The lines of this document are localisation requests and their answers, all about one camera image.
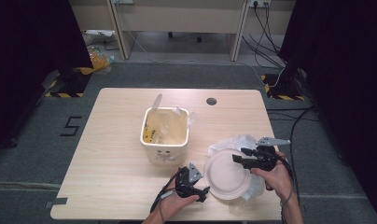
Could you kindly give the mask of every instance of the gray carpet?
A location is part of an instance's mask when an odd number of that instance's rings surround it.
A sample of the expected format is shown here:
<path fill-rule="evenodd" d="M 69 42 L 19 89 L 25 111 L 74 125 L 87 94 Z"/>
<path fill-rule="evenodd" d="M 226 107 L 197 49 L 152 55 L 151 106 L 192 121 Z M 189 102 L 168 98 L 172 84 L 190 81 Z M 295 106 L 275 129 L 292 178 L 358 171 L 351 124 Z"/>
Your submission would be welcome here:
<path fill-rule="evenodd" d="M 256 69 L 259 76 L 278 72 Z M 45 80 L 46 87 L 53 77 Z M 282 139 L 289 139 L 294 118 L 302 113 L 288 109 L 312 105 L 310 100 L 267 98 L 255 72 L 244 65 L 115 63 L 108 74 L 92 75 L 82 98 L 44 97 L 21 130 L 18 146 L 0 149 L 0 224 L 118 223 L 53 220 L 46 205 L 55 198 L 96 96 L 105 87 L 260 90 L 275 136 Z M 79 117 L 70 122 L 79 126 L 77 133 L 61 136 L 74 132 L 64 128 L 69 117 Z M 331 139 L 316 110 L 308 112 L 294 129 L 294 164 L 306 223 L 377 223 L 370 202 Z M 288 147 L 279 148 L 290 155 Z"/>

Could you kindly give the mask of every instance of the hand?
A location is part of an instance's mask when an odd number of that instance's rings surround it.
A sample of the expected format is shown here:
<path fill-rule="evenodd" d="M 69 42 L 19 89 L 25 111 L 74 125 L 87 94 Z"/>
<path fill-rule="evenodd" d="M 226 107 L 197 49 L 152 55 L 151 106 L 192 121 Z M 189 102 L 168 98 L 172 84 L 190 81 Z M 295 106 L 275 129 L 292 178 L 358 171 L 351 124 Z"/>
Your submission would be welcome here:
<path fill-rule="evenodd" d="M 276 151 L 276 155 L 285 158 L 283 152 Z M 287 168 L 281 161 L 278 161 L 275 167 L 270 171 L 263 171 L 259 168 L 252 168 L 250 173 L 259 175 L 265 179 L 266 189 L 274 189 L 276 195 L 285 202 L 290 195 L 293 186 L 288 174 Z"/>
<path fill-rule="evenodd" d="M 167 189 L 174 188 L 175 180 L 171 182 Z M 191 195 L 187 198 L 181 198 L 179 197 L 179 195 L 177 195 L 176 192 L 174 192 L 170 196 L 164 198 L 163 200 L 160 200 L 154 211 L 145 219 L 143 223 L 163 223 L 164 221 L 176 215 L 182 208 L 186 207 L 190 203 L 194 203 L 199 199 L 200 196 L 198 195 Z"/>

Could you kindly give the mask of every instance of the plastic bag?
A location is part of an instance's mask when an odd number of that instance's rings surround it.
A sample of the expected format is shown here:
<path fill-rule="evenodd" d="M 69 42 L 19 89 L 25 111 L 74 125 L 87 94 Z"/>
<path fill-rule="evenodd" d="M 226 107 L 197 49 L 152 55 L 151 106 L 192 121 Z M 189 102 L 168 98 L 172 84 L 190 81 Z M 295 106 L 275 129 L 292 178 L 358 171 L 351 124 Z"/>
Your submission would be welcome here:
<path fill-rule="evenodd" d="M 78 68 L 83 75 L 88 75 L 102 68 L 107 68 L 113 62 L 113 58 L 104 56 L 98 48 L 89 48 L 89 54 L 93 69 L 87 67 Z"/>
<path fill-rule="evenodd" d="M 238 134 L 232 138 L 223 139 L 211 145 L 206 151 L 206 156 L 211 157 L 215 153 L 217 153 L 219 150 L 223 150 L 226 148 L 233 148 L 239 151 L 241 150 L 241 147 L 256 148 L 257 141 L 258 139 L 254 135 Z M 241 211 L 241 208 L 244 207 L 247 204 L 247 202 L 261 195 L 264 192 L 264 189 L 265 189 L 264 179 L 258 175 L 252 175 L 252 176 L 253 176 L 252 184 L 250 188 L 247 190 L 247 192 L 243 194 L 241 197 L 230 201 L 230 204 L 229 204 L 230 213 L 234 215 L 238 215 Z"/>
<path fill-rule="evenodd" d="M 181 145 L 187 141 L 188 127 L 187 110 L 151 109 L 147 113 L 143 140 L 150 144 Z"/>

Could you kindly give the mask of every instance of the plastic container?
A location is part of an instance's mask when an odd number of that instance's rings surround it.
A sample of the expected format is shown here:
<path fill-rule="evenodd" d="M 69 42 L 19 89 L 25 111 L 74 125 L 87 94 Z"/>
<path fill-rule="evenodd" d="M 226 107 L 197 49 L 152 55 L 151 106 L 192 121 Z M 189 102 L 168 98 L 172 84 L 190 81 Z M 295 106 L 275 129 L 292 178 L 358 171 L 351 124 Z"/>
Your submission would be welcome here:
<path fill-rule="evenodd" d="M 148 159 L 159 165 L 177 165 L 186 159 L 189 112 L 178 107 L 149 108 L 143 120 L 140 142 Z"/>

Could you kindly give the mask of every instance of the white lid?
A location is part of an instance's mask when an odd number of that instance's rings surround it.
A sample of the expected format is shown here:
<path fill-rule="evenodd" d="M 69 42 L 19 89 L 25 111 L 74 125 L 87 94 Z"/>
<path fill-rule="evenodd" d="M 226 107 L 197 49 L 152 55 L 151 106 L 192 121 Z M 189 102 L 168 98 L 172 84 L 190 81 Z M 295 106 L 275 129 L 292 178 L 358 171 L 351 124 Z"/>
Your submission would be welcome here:
<path fill-rule="evenodd" d="M 252 183 L 249 170 L 232 160 L 232 154 L 245 156 L 237 149 L 222 149 L 209 158 L 203 177 L 213 195 L 223 200 L 232 200 L 244 195 Z"/>

